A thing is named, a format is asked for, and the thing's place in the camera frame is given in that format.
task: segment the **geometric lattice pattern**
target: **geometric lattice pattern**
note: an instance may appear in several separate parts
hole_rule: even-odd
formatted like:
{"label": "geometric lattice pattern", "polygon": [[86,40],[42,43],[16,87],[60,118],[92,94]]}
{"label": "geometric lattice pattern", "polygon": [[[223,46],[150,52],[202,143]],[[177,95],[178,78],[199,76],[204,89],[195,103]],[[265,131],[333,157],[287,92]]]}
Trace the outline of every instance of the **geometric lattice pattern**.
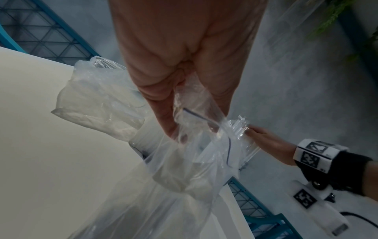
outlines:
{"label": "geometric lattice pattern", "polygon": [[34,56],[74,65],[96,54],[46,8],[39,0],[0,0],[0,24],[25,52]]}
{"label": "geometric lattice pattern", "polygon": [[[233,196],[236,199],[237,204],[240,207],[241,212],[244,216],[259,218],[259,219],[268,219],[274,218],[275,216],[258,200],[256,199],[249,191],[247,191],[236,179],[232,178],[228,182],[228,186],[233,193]],[[248,222],[253,235],[255,238],[259,236],[263,237],[263,234],[271,231],[275,228],[280,227],[285,224],[283,220],[272,221],[271,223],[264,224],[253,224]],[[291,230],[287,230],[282,233],[278,233],[273,238],[283,239],[283,238],[301,238],[300,236],[294,236]]]}

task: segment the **gray floor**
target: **gray floor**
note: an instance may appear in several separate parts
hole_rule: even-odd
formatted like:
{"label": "gray floor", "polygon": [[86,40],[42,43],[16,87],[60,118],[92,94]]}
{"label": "gray floor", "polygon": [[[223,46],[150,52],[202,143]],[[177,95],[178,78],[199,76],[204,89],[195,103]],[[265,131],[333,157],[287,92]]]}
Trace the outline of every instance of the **gray floor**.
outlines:
{"label": "gray floor", "polygon": [[[121,62],[105,0],[44,0],[104,57]],[[272,0],[235,93],[230,118],[239,114],[253,124],[298,143],[316,138],[346,145],[378,159],[378,88],[361,62],[347,63],[351,45],[339,25],[314,40],[306,36],[321,20],[322,6],[272,55],[265,47],[269,28],[290,5]],[[328,236],[286,196],[291,180],[305,182],[296,167],[260,152],[241,172],[240,181],[272,212],[283,213],[305,239]],[[336,192],[340,211],[378,223],[378,203]],[[378,238],[378,230],[355,218],[340,239]]]}

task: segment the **human hand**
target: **human hand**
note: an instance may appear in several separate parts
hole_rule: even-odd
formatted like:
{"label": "human hand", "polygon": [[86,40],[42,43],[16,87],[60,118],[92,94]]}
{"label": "human hand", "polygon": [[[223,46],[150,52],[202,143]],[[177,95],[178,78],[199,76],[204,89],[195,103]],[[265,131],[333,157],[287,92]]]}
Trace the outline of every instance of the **human hand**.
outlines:
{"label": "human hand", "polygon": [[267,0],[109,0],[130,76],[168,136],[173,90],[196,71],[227,115]]}
{"label": "human hand", "polygon": [[256,126],[248,126],[245,134],[265,152],[287,165],[296,165],[293,159],[296,145],[286,142],[268,130]]}

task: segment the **cord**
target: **cord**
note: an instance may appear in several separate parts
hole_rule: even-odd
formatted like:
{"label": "cord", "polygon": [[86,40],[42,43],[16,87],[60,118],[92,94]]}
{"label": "cord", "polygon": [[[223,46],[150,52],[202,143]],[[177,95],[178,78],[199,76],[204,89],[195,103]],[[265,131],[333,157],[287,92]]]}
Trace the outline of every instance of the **cord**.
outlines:
{"label": "cord", "polygon": [[354,216],[354,217],[358,217],[359,219],[362,219],[362,220],[364,220],[364,221],[366,221],[366,222],[372,224],[372,225],[375,226],[376,228],[378,228],[378,225],[377,225],[377,224],[375,224],[374,222],[370,221],[369,219],[366,219],[365,217],[360,216],[360,215],[358,215],[358,214],[350,213],[350,212],[347,212],[347,211],[342,211],[342,212],[340,212],[340,214],[343,215],[343,216]]}

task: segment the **white tabletop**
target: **white tabletop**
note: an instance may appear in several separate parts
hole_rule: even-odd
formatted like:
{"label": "white tabletop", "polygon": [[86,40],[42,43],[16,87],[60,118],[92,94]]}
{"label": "white tabletop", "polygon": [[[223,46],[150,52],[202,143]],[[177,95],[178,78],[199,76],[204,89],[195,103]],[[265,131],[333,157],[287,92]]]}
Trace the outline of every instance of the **white tabletop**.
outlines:
{"label": "white tabletop", "polygon": [[[0,238],[66,239],[141,162],[126,142],[50,113],[72,70],[0,47]],[[243,219],[232,193],[222,198]]]}

